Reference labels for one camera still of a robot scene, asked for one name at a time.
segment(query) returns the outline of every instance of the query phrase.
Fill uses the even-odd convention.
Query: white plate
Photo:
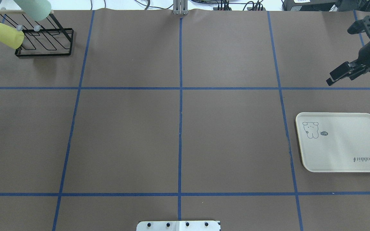
[[[296,116],[302,163],[311,172],[370,172],[370,114]]]

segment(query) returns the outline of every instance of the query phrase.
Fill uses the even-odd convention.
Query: light green cup
[[[14,2],[35,21],[45,19],[52,9],[48,0],[14,0]]]

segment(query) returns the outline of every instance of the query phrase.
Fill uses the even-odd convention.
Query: metal bracket
[[[220,221],[139,222],[137,231],[221,231]]]
[[[188,14],[188,0],[173,0],[173,14],[187,15]]]

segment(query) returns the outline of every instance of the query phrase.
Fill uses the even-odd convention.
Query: bear drawing
[[[312,138],[318,138],[319,137],[319,134],[318,134],[318,124],[319,123],[316,123],[316,122],[303,122],[302,123],[304,125],[304,129],[305,129],[305,132],[306,134],[308,135],[308,138],[312,139]]]

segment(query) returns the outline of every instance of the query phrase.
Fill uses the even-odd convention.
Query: yellow cup
[[[17,31],[16,28],[0,22],[0,42],[13,49],[17,49],[21,46],[23,41],[24,33],[22,31]]]

